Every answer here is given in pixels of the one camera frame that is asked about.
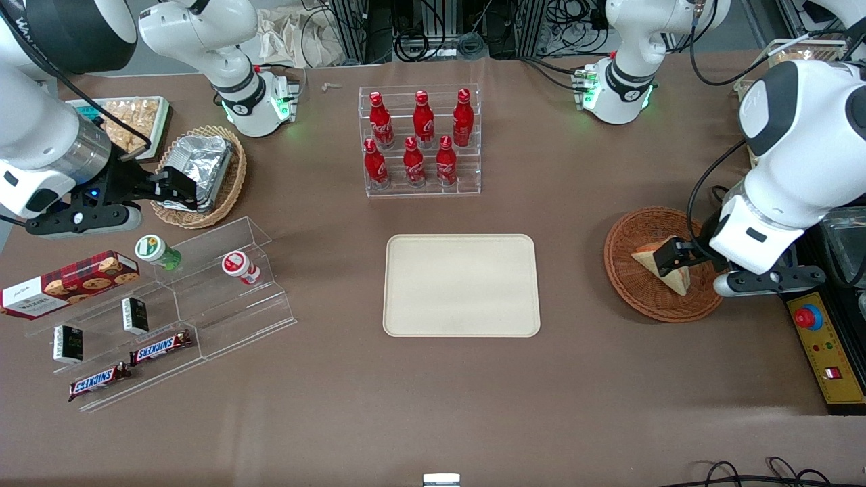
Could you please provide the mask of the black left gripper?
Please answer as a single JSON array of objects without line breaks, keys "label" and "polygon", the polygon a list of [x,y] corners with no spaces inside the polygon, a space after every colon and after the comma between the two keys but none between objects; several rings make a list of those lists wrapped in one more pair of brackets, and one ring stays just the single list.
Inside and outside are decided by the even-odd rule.
[{"label": "black left gripper", "polygon": [[701,232],[697,237],[684,241],[677,235],[671,235],[658,247],[658,274],[659,277],[667,277],[675,269],[701,265],[711,262],[715,273],[728,271],[727,259],[712,249],[710,240],[718,233],[720,214],[712,214],[701,225]]}]

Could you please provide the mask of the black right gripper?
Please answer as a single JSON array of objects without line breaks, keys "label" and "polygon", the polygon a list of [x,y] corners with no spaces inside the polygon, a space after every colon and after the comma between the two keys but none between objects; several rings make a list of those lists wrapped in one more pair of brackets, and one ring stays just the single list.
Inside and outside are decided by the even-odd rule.
[{"label": "black right gripper", "polygon": [[154,175],[138,162],[109,160],[95,178],[85,184],[86,206],[107,206],[135,200],[177,202],[198,209],[197,182],[176,170],[175,175]]}]

